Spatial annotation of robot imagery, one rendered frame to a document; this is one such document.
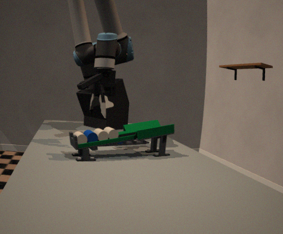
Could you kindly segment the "beige plastic bar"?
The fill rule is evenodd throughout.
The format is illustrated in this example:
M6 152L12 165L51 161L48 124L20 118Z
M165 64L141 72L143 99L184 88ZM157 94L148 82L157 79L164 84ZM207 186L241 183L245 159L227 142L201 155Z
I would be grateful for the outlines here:
M111 127L106 127L103 131L107 132L110 138L118 138L119 133L117 130L111 128Z
M97 128L94 130L94 133L97 134L98 136L98 140L101 141L101 140L107 140L109 138L109 135L107 132L103 131L102 129L100 128Z
M77 139L78 139L78 144L86 143L87 142L87 136L81 133L80 131L75 132ZM73 134L73 135L74 135Z

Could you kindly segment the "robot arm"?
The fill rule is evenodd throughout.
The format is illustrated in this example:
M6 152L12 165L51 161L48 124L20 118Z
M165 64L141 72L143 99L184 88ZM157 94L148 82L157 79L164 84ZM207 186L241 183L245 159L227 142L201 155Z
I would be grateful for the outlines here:
M103 29L96 43L91 42L84 0L68 0L75 40L73 58L84 77L77 87L86 93L91 93L94 83L103 79L102 73L96 72L96 69L114 69L115 65L134 59L132 39L122 31L115 1L94 2Z

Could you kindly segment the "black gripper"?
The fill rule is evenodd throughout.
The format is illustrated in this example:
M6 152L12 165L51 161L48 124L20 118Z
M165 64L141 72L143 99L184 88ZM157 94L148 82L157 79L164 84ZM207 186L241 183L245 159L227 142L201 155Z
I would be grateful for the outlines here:
M113 103L108 100L107 96L116 96L116 71L111 69L96 69L96 72L102 73L103 79L94 83L91 93L90 113L92 114L94 106L100 105L101 114L106 119L106 109L113 107Z

